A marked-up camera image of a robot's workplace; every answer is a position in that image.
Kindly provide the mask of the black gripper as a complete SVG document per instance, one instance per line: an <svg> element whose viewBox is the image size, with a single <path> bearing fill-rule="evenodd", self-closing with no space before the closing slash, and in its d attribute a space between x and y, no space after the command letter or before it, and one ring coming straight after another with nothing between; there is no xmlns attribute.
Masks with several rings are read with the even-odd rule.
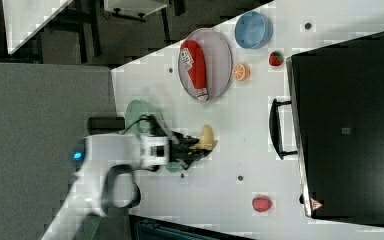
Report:
<svg viewBox="0 0 384 240"><path fill-rule="evenodd" d="M193 146L200 141L199 138L183 135L179 132L174 132L174 135L178 138L179 144L171 142L170 161L181 163L184 170L211 153L211 150L193 149Z"/></svg>

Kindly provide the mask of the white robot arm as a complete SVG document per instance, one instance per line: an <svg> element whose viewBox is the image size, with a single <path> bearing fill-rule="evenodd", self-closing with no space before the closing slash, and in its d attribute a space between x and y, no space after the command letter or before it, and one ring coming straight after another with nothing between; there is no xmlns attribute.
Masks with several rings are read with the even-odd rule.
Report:
<svg viewBox="0 0 384 240"><path fill-rule="evenodd" d="M73 240L87 216L106 217L112 208L138 205L136 171L154 171L170 162L179 162L188 169L216 144L211 133L204 133L199 139L180 134L167 137L112 133L86 137L84 162L41 240Z"/></svg>

